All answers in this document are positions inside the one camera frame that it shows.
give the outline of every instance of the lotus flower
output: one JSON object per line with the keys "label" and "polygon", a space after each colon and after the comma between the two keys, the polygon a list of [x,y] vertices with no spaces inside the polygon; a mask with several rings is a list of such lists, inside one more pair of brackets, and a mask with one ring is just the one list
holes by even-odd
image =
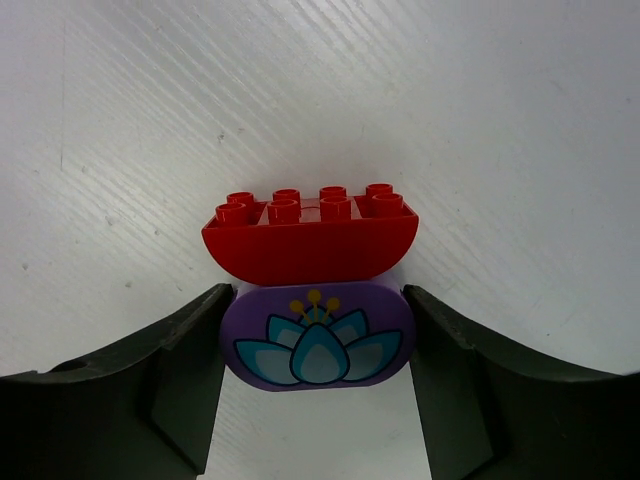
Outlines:
{"label": "lotus flower", "polygon": [[238,358],[254,375],[276,386],[370,379],[394,360],[402,332],[369,334],[363,310],[334,318],[331,311],[338,306],[335,298],[329,299],[328,308],[314,302],[305,310],[301,302],[292,302],[291,310],[298,311],[300,318],[270,315],[266,341],[234,342]]}

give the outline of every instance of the black curved support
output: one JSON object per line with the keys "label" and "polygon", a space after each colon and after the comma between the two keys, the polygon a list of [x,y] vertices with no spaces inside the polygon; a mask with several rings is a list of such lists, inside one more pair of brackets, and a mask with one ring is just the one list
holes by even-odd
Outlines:
{"label": "black curved support", "polygon": [[0,478],[192,480],[204,473],[224,363],[217,285],[49,373],[0,378]]}
{"label": "black curved support", "polygon": [[419,287],[404,294],[418,328],[411,372],[433,480],[640,478],[640,374],[549,357]]}

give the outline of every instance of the white textured wall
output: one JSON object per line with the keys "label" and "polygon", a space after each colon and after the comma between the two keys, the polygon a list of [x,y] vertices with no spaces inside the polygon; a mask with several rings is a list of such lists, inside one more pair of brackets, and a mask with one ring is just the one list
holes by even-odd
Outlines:
{"label": "white textured wall", "polygon": [[[640,0],[0,1],[0,374],[226,279],[224,194],[375,180],[418,283],[546,353],[640,369]],[[428,478],[408,371],[225,378],[207,478]]]}

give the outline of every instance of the blue petal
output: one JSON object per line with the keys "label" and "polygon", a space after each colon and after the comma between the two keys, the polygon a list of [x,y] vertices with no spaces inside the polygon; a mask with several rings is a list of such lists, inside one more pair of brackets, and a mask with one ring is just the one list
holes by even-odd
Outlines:
{"label": "blue petal", "polygon": [[285,347],[295,347],[304,328],[288,318],[271,315],[267,326],[267,338],[269,341],[284,345]]}
{"label": "blue petal", "polygon": [[402,332],[389,331],[361,338],[347,347],[351,368],[345,382],[367,380],[389,366],[398,354]]}
{"label": "blue petal", "polygon": [[244,366],[262,380],[273,385],[299,383],[289,369],[290,349],[257,340],[236,340],[235,347]]}
{"label": "blue petal", "polygon": [[322,324],[314,323],[302,335],[291,357],[291,371],[303,382],[326,385],[340,380],[349,359],[340,341]]}
{"label": "blue petal", "polygon": [[347,313],[331,325],[331,331],[343,345],[353,342],[367,334],[367,319],[362,310]]}

